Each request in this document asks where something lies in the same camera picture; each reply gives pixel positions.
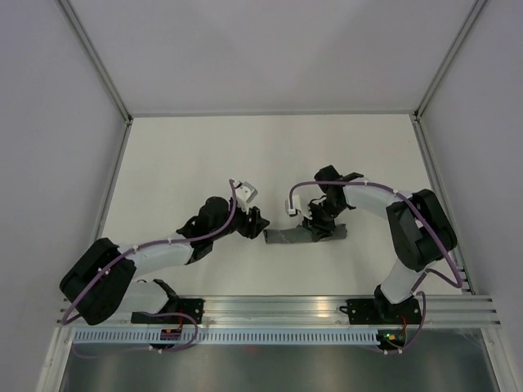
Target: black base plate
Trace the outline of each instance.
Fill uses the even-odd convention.
[[[168,313],[177,312],[187,314],[192,317],[198,325],[202,323],[203,304],[205,301],[201,298],[178,298],[177,306]],[[131,316],[132,324],[178,324],[178,317],[149,317],[145,314],[135,312]]]
[[[409,325],[422,321],[419,303],[414,298],[402,304],[400,312],[388,314],[386,318],[380,316],[372,298],[347,300],[346,309],[340,310],[349,316],[350,325],[403,325],[401,316],[405,316]]]

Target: metal frame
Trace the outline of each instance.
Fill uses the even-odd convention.
[[[114,187],[118,178],[118,172],[122,164],[123,154],[129,137],[132,116],[123,103],[106,67],[101,61],[100,56],[92,45],[90,38],[82,26],[76,12],[69,0],[56,0],[60,10],[69,22],[80,45],[86,52],[94,69],[98,73],[105,89],[107,90],[114,105],[126,123],[125,132],[122,134],[122,142],[114,160],[112,176],[106,186],[104,200],[99,211],[96,227],[93,230],[92,239],[98,238],[104,227],[110,201],[114,192]],[[360,112],[360,111],[336,111],[336,112],[274,112],[274,113],[192,113],[192,114],[169,114],[168,117],[183,116],[208,116],[208,115],[261,115],[261,114],[409,114],[413,124],[414,133],[417,137],[420,152],[422,155],[427,175],[431,182],[431,187],[442,202],[445,211],[451,221],[454,215],[449,207],[445,188],[437,170],[434,155],[431,151],[429,140],[427,139],[426,129],[422,123],[422,115],[430,104],[432,97],[437,92],[441,82],[444,80],[449,67],[453,64],[457,54],[462,49],[464,42],[472,31],[473,26],[480,18],[481,12],[485,9],[488,0],[475,0],[471,10],[468,12],[465,21],[458,31],[452,45],[445,54],[434,78],[424,93],[418,107],[412,111],[394,112]],[[162,114],[142,114],[140,117],[158,117]],[[460,248],[454,251],[455,260],[461,265],[461,273],[467,278],[467,267],[465,265],[463,253]],[[468,288],[465,293],[474,294],[472,285],[467,282]],[[318,331],[347,330],[351,328],[348,324],[346,315],[338,310],[340,305],[344,305],[346,296],[225,296],[225,297],[204,297],[206,300],[205,315],[203,317],[203,328],[213,330],[216,328],[232,330],[234,328],[281,328],[304,330],[314,328]],[[51,341],[50,349],[47,353],[46,361],[43,365],[42,374],[38,382],[38,392],[56,391],[60,388],[60,383],[65,371],[67,358],[69,357],[70,347],[74,339],[76,327],[84,328],[82,320],[76,321],[72,327],[57,327]],[[102,328],[116,331],[124,327],[127,330],[136,330],[140,326],[128,324],[128,318],[123,314],[116,314],[111,321],[100,325]],[[368,326],[370,328],[387,328],[390,326]],[[492,363],[495,376],[501,391],[521,390],[517,379],[516,369],[509,360],[506,352],[507,344],[503,343],[503,336],[500,334],[500,322],[498,314],[494,308],[494,303],[489,296],[428,296],[427,297],[427,320],[425,328],[479,328]]]

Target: gray floor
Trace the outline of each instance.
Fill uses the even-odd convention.
[[[80,345],[101,354],[122,345]],[[350,346],[199,345],[103,359],[71,356],[67,392],[497,391],[482,340],[423,332],[405,354],[384,357]]]

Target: perforated metal rail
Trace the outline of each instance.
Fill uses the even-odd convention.
[[[74,343],[169,344],[161,338],[162,328],[82,327]],[[194,329],[184,328],[177,344],[192,337]],[[196,343],[210,345],[376,345],[377,329],[229,329],[200,328]]]

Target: white table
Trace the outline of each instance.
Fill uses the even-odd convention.
[[[208,197],[229,198],[231,177],[257,187],[254,204],[271,228],[294,227],[284,210],[289,188],[329,164],[397,189],[430,187],[407,115],[137,118],[103,235],[116,243],[166,238]],[[298,192],[321,195],[316,186]],[[337,221],[347,225],[346,240],[266,245],[262,235],[232,234],[201,261],[154,277],[180,295],[372,294],[396,258],[388,224],[358,209]],[[444,261],[437,268],[450,276]],[[435,276],[422,289],[461,294]]]

